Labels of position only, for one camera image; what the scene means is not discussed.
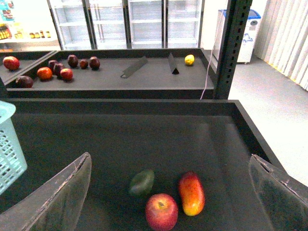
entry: black tray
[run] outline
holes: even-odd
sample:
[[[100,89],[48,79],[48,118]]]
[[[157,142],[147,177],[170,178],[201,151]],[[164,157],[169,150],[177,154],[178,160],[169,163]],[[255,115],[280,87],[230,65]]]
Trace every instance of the black tray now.
[[[138,172],[152,168],[152,193],[180,205],[177,182],[194,170],[206,193],[195,217],[181,207],[174,231],[267,231],[270,222],[248,172],[251,154],[282,168],[238,101],[9,99],[28,170],[1,195],[13,206],[84,152],[92,175],[77,231],[149,231],[145,200],[128,196]]]
[[[7,85],[8,83],[14,81],[17,76],[22,75],[26,70],[41,62],[44,58],[49,55],[56,53],[56,51],[24,51],[24,52],[5,52],[0,53],[0,77],[2,82]],[[7,56],[14,56],[19,59],[20,66],[16,71],[10,71],[3,65],[3,58]]]
[[[170,71],[170,53],[180,72]],[[74,81],[67,83],[54,78],[41,82],[37,70],[47,66],[49,60],[57,60],[69,68],[67,57],[75,54],[79,59],[97,56],[101,68],[93,71],[73,68]],[[186,66],[184,58],[195,56],[193,66]],[[148,63],[128,78],[121,78],[123,71],[145,56]],[[34,78],[31,89],[16,89],[14,82],[7,84],[9,97],[16,98],[126,98],[126,99],[199,99],[205,87],[207,59],[203,49],[156,49],[156,50],[97,50],[59,51],[48,59],[36,63],[23,75]],[[204,98],[213,98],[214,85],[208,78]]]

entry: pink cable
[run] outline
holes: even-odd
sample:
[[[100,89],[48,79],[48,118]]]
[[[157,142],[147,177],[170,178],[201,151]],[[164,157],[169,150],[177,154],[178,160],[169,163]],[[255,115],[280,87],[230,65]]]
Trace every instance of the pink cable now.
[[[219,23],[218,23],[218,27],[220,26],[220,22],[221,22],[222,16],[223,16],[223,12],[222,12],[222,14],[221,14],[221,16],[220,16]],[[215,42],[216,42],[216,40],[217,40],[217,35],[218,35],[218,29],[216,28],[216,30],[217,30],[217,31],[216,31],[216,35],[215,35],[215,40],[214,40],[213,49],[214,49],[214,47],[215,47]],[[212,61],[213,49],[212,49],[212,51],[211,51],[210,60],[209,60],[209,62],[208,62],[208,66],[207,66],[206,78],[205,78],[205,87],[204,87],[204,90],[203,90],[203,92],[202,92],[202,95],[201,95],[200,99],[202,99],[202,98],[203,98],[203,95],[204,95],[205,90],[206,90],[206,86],[207,86],[207,78],[208,78],[208,70],[209,70],[209,68],[210,68],[211,61]]]

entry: yellow lemon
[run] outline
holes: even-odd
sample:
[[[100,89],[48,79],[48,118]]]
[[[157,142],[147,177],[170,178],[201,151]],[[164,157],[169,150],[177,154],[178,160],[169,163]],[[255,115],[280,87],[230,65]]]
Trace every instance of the yellow lemon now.
[[[185,57],[185,64],[186,65],[193,65],[194,63],[194,56],[192,54],[189,54]]]

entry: vertical blinds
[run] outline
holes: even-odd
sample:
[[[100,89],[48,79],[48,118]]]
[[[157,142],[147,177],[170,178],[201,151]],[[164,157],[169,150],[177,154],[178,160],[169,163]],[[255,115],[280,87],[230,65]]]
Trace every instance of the vertical blinds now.
[[[254,53],[308,90],[308,0],[268,0]]]

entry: floor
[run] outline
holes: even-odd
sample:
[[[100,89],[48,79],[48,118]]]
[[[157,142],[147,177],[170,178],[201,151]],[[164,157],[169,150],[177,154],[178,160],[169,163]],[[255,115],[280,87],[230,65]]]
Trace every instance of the floor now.
[[[236,66],[229,99],[241,102],[288,174],[308,186],[308,91],[253,57]]]

